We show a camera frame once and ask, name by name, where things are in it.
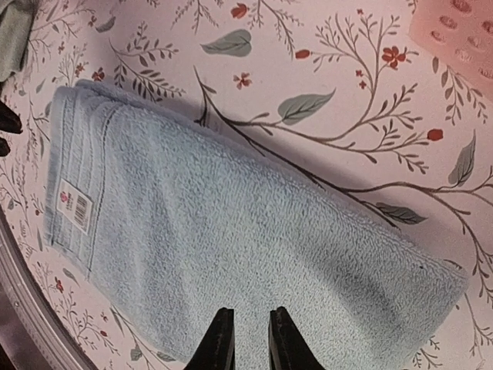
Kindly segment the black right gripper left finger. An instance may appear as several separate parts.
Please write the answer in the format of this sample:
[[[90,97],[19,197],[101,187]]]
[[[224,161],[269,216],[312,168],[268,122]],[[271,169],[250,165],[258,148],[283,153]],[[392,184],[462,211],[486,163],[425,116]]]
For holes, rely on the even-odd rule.
[[[214,316],[184,370],[234,370],[234,310],[221,308]]]

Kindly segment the light blue towel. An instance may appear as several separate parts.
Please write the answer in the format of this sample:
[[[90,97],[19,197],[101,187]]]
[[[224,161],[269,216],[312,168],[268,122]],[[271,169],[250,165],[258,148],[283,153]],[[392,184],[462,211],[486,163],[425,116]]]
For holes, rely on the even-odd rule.
[[[180,362],[229,308],[237,368],[267,368],[285,307],[320,368],[397,369],[467,288],[339,197],[131,93],[61,86],[50,121],[47,243]]]

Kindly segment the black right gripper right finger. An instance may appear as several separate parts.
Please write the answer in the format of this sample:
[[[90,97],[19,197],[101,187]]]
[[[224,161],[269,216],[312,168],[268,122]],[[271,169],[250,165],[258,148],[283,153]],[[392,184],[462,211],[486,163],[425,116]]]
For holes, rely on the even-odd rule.
[[[304,341],[285,307],[270,312],[269,358],[271,369],[319,369],[320,363]]]

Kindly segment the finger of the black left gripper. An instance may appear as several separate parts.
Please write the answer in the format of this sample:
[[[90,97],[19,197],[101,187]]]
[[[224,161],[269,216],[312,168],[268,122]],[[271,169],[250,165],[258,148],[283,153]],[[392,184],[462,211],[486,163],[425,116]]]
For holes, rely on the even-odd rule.
[[[4,138],[0,138],[0,157],[6,157],[10,154],[10,147]]]
[[[0,130],[6,133],[21,134],[22,121],[3,102],[0,102]]]

